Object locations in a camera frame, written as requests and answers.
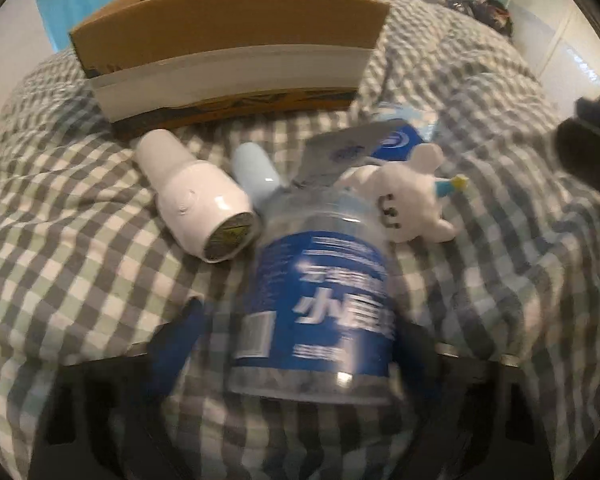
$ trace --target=blue label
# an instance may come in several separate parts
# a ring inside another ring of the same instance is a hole
[[[289,235],[259,255],[237,366],[388,375],[394,314],[384,257],[353,236]]]
[[[389,161],[404,161],[418,144],[423,143],[417,130],[407,124],[391,134],[380,147],[372,153],[373,158]]]

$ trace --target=stuffed bunny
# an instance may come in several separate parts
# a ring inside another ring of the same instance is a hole
[[[447,242],[456,236],[456,229],[440,218],[442,208],[438,199],[455,189],[464,189],[466,178],[434,177],[443,160],[438,145],[420,144],[411,151],[407,162],[352,168],[340,177],[336,186],[351,188],[378,204],[392,242],[408,242],[417,236],[429,242]]]

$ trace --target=bed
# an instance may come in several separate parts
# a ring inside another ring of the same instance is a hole
[[[440,6],[388,1],[348,112],[178,134],[225,170],[228,153],[254,140],[288,174],[308,137],[364,120],[379,102],[437,110],[439,175],[464,173],[471,186],[445,205],[460,228],[455,241],[398,248],[408,291],[400,313],[462,354],[519,357],[563,479],[600,429],[600,194],[560,169],[557,115],[504,38]],[[408,404],[227,392],[249,257],[207,265],[176,245],[71,51],[27,76],[0,115],[0,462],[14,479],[26,478],[57,366],[123,354],[193,295],[215,310],[164,418],[201,478],[387,476],[416,424]]]

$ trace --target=clear plastic jar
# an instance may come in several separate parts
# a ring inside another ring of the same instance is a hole
[[[231,391],[334,404],[388,401],[394,318],[378,210],[332,188],[267,208]]]

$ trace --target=barcode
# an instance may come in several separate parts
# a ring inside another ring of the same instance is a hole
[[[235,358],[269,357],[275,323],[275,311],[257,312],[244,316]]]

